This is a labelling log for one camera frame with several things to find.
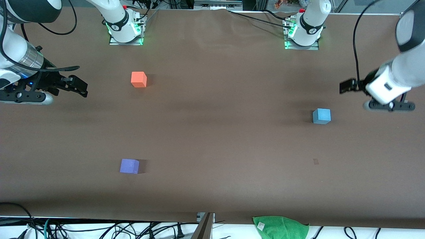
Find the green cloth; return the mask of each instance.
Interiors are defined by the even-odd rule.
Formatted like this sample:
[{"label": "green cloth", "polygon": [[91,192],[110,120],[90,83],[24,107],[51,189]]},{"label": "green cloth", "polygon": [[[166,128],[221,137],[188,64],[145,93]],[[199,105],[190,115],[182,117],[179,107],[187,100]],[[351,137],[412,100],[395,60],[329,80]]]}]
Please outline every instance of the green cloth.
[{"label": "green cloth", "polygon": [[282,216],[253,217],[262,239],[306,239],[309,226]]}]

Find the red-orange cube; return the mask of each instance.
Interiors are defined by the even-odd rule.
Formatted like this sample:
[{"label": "red-orange cube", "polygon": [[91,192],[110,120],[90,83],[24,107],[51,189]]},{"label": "red-orange cube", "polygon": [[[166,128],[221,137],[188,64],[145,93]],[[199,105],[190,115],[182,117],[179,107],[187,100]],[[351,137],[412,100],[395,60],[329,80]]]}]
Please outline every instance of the red-orange cube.
[{"label": "red-orange cube", "polygon": [[135,88],[146,87],[147,76],[143,71],[133,71],[131,73],[131,84]]}]

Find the table surface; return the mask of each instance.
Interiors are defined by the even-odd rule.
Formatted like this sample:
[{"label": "table surface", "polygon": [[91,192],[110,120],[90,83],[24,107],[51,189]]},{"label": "table surface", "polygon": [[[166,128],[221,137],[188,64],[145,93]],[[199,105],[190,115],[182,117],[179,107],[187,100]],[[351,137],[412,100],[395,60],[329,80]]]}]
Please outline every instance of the table surface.
[{"label": "table surface", "polygon": [[[76,10],[70,35],[35,24],[27,34],[58,67],[81,66],[69,74],[88,83],[88,98],[0,105],[1,201],[35,216],[193,221],[214,211],[229,223],[425,227],[425,90],[408,94],[408,114],[338,94],[355,76],[356,15],[330,15],[320,50],[297,51],[284,49],[281,28],[225,10],[159,11],[143,46],[109,46],[99,12]],[[361,76],[398,54],[397,19],[362,19]],[[73,24],[64,9],[48,27]],[[132,71],[147,74],[147,88],[131,85]],[[312,124],[316,108],[332,121]],[[146,160],[147,172],[119,173],[123,158]]]}]

